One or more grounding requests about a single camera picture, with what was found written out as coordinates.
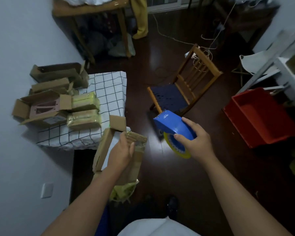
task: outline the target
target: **white tablecloth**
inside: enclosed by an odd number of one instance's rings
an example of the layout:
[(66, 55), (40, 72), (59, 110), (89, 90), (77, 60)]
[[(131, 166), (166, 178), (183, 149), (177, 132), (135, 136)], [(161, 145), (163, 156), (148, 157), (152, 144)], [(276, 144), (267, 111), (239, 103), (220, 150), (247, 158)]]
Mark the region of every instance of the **white tablecloth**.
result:
[(94, 92), (100, 101), (102, 127), (72, 131), (66, 124), (39, 131), (37, 144), (64, 150), (97, 149), (102, 133), (109, 127), (109, 115), (124, 116), (127, 77), (123, 71), (89, 75), (89, 87), (79, 94)]

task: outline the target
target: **blue chair seat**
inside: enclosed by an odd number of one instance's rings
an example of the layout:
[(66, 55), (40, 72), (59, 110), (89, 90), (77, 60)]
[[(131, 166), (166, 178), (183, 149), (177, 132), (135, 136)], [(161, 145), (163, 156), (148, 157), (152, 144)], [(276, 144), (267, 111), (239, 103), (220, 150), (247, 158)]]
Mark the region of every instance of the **blue chair seat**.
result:
[(151, 90), (162, 110), (169, 110), (174, 113), (188, 106), (188, 103), (174, 84), (151, 87)]

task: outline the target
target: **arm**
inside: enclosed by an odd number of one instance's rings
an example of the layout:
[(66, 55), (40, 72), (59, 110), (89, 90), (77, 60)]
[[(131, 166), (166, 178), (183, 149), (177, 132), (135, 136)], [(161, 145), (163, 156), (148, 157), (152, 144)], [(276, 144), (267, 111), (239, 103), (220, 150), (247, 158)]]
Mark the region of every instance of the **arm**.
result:
[(42, 236), (93, 236), (115, 183), (130, 162), (133, 152), (134, 143), (129, 147), (123, 132), (110, 152), (107, 167)]
[(199, 124), (182, 120), (196, 132), (197, 138), (190, 141), (182, 135), (174, 137), (205, 168), (233, 234), (291, 236), (216, 158), (208, 133)]

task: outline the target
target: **finger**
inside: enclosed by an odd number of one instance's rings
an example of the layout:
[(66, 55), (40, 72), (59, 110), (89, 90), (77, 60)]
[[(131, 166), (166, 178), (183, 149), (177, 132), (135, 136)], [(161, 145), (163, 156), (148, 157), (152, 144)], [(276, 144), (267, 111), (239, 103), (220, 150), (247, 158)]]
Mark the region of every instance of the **finger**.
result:
[(183, 144), (185, 147), (189, 145), (190, 140), (188, 140), (187, 138), (185, 138), (183, 135), (180, 134), (174, 134), (174, 138), (180, 142), (181, 144)]
[(205, 130), (204, 130), (199, 124), (197, 124), (197, 123), (195, 123), (195, 122), (192, 122), (191, 120), (189, 120), (189, 119), (187, 119), (187, 118), (184, 118), (184, 117), (182, 117), (181, 119), (182, 119), (182, 121), (184, 121), (185, 123), (187, 123), (187, 125), (188, 125), (189, 127), (191, 127), (191, 129), (192, 129), (193, 131), (195, 131), (195, 133), (196, 133), (197, 135), (199, 135), (199, 134), (205, 132)]
[(134, 153), (134, 142), (130, 144), (130, 147), (129, 147), (129, 155), (130, 157), (132, 157)]
[(126, 132), (123, 131), (121, 134), (120, 134), (120, 138), (119, 138), (119, 141), (120, 143), (123, 145), (123, 146), (127, 146), (127, 138), (126, 138)]

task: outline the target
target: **forearm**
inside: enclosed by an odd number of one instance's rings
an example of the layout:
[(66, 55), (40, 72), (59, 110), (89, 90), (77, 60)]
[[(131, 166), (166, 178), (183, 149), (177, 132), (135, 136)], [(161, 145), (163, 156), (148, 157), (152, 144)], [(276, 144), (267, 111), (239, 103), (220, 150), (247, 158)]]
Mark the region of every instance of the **forearm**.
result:
[(109, 167), (105, 168), (42, 236), (93, 236), (120, 174)]
[(235, 236), (291, 236), (216, 157), (211, 157), (204, 167)]

